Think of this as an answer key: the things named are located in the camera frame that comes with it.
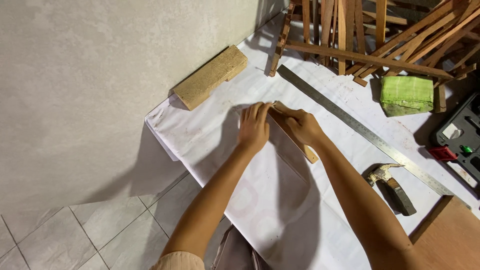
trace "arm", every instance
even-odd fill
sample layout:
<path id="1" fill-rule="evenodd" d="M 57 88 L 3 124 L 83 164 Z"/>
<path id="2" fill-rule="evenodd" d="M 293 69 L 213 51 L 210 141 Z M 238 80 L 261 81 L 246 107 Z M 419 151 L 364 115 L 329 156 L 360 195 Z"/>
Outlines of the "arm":
<path id="1" fill-rule="evenodd" d="M 373 269 L 422 269 L 410 239 L 390 208 L 304 110 L 277 108 L 302 143 L 320 157 L 328 179 Z"/>
<path id="2" fill-rule="evenodd" d="M 265 119 L 270 106 L 271 103 L 258 102 L 242 110 L 238 145 L 188 206 L 162 256 L 174 251 L 187 251 L 203 259 L 208 241 L 243 171 L 268 141 L 269 126 Z"/>

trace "white table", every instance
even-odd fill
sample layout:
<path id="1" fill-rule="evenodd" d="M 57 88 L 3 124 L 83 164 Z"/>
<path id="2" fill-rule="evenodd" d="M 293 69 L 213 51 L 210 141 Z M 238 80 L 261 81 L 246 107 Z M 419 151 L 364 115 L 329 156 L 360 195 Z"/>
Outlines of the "white table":
<path id="1" fill-rule="evenodd" d="M 394 162 L 279 75 L 265 75 L 265 67 L 270 68 L 266 65 L 268 53 L 274 49 L 272 40 L 276 42 L 280 23 L 277 16 L 238 44 L 249 59 L 247 68 L 230 82 L 222 83 L 195 110 L 188 111 L 173 95 L 145 118 L 157 139 L 173 158 L 183 162 L 201 186 L 234 148 L 240 108 L 257 101 L 280 100 L 290 108 L 313 113 L 360 173 L 375 163 Z M 323 66 L 302 61 L 295 51 L 286 51 L 280 64 L 417 163 L 480 216 L 476 198 L 452 172 L 436 160 L 425 158 L 426 151 L 415 141 L 414 133 L 430 113 L 386 118 L 380 104 L 372 99 L 370 83 L 363 88 L 351 76 L 336 76 Z M 268 120 L 270 141 L 245 170 L 225 215 L 274 269 L 369 269 L 322 163 L 310 164 Z M 418 211 L 409 217 L 396 215 L 406 233 L 411 233 L 440 196 L 403 168 L 392 168 L 391 173 Z"/>

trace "hammer head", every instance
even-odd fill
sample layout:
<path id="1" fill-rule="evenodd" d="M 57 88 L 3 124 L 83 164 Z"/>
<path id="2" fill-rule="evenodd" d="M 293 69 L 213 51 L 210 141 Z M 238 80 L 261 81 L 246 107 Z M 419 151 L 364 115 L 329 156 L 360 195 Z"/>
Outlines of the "hammer head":
<path id="1" fill-rule="evenodd" d="M 405 165 L 394 164 L 394 163 L 382 164 L 382 165 L 378 166 L 377 169 L 375 169 L 374 171 L 369 173 L 366 180 L 371 186 L 374 186 L 375 182 L 378 181 L 378 180 L 383 180 L 383 181 L 387 182 L 388 179 L 392 178 L 392 175 L 388 171 L 388 169 L 391 168 L 391 167 L 403 167 L 403 166 L 405 166 Z"/>

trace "claw hammer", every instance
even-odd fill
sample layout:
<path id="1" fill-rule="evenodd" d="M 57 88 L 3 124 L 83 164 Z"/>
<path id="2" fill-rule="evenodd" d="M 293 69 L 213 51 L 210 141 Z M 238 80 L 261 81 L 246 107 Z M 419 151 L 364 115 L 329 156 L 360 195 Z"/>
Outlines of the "claw hammer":
<path id="1" fill-rule="evenodd" d="M 390 197 L 392 198 L 393 202 L 395 203 L 397 208 L 400 210 L 402 215 L 411 216 L 415 214 L 417 210 L 413 207 L 412 202 L 408 198 L 403 188 L 398 184 L 398 182 L 393 178 L 391 173 L 388 171 L 388 169 L 391 167 L 403 167 L 403 166 L 405 165 L 393 164 L 393 163 L 382 164 L 378 166 L 377 169 L 369 173 L 366 180 L 372 187 L 375 185 L 375 182 L 377 182 L 378 180 L 384 181 L 388 186 L 387 190 L 388 190 L 388 193 L 390 194 Z"/>

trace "forearm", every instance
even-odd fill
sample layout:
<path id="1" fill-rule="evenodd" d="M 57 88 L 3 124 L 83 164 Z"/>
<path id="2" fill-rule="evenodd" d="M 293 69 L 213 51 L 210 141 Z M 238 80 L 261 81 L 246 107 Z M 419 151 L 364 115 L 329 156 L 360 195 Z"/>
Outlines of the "forearm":
<path id="1" fill-rule="evenodd" d="M 348 222 L 367 255 L 379 249 L 406 250 L 411 242 L 384 201 L 323 135 L 313 146 Z"/>
<path id="2" fill-rule="evenodd" d="M 182 215 L 162 256 L 173 251 L 188 251 L 204 257 L 208 241 L 220 221 L 237 183 L 254 156 L 237 146 L 230 157 L 203 187 Z"/>

